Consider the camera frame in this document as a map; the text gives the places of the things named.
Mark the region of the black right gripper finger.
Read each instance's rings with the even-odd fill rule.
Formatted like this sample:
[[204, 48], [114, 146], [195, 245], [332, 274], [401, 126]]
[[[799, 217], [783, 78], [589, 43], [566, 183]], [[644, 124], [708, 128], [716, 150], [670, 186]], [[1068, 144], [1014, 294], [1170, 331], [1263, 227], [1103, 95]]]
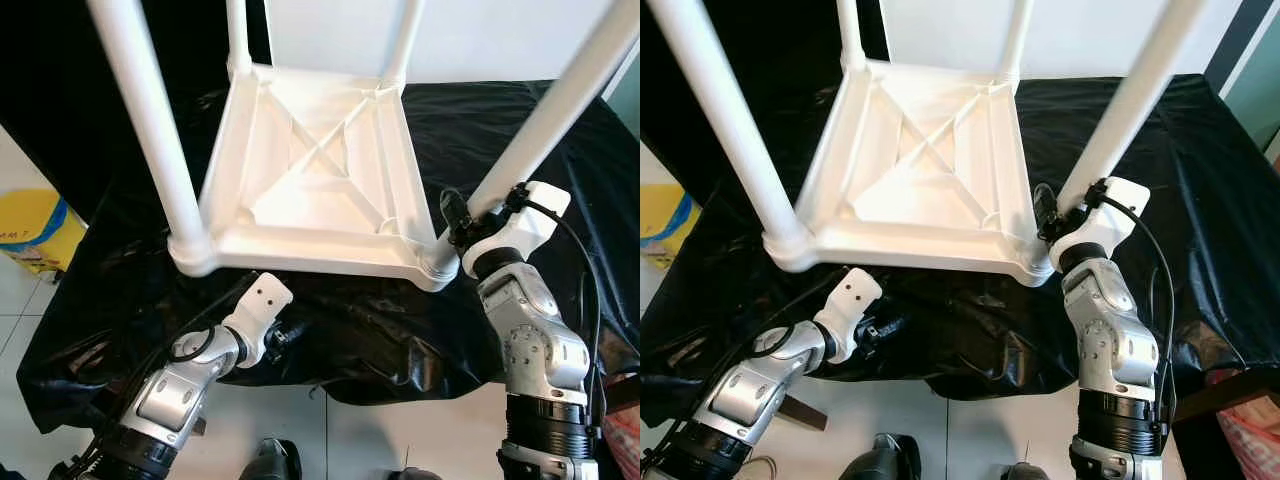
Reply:
[[1039, 183], [1033, 189], [1033, 214], [1037, 236], [1042, 241], [1052, 241], [1059, 229], [1057, 198], [1052, 186]]
[[449, 232], [449, 243], [466, 246], [471, 227], [471, 214], [466, 197], [456, 188], [445, 188], [440, 195], [440, 210]]

